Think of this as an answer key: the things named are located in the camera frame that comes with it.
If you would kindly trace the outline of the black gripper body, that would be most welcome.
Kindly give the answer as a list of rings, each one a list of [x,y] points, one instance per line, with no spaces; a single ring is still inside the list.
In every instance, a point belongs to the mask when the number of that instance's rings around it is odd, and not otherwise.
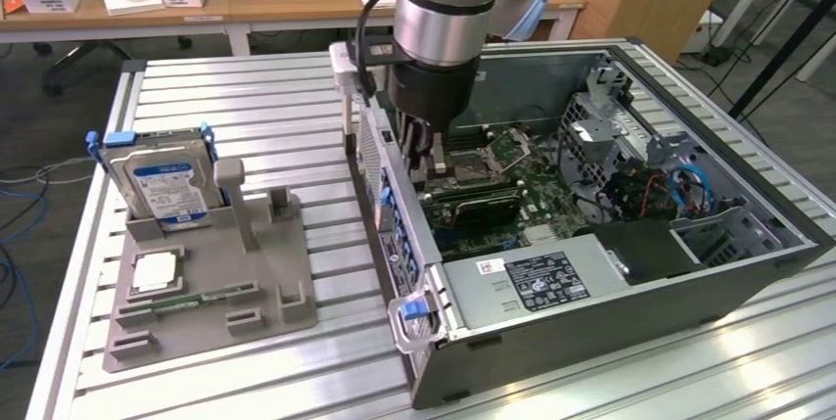
[[[390,67],[389,97],[401,112],[423,120],[434,132],[447,132],[467,109],[481,58],[454,67],[410,61]]]

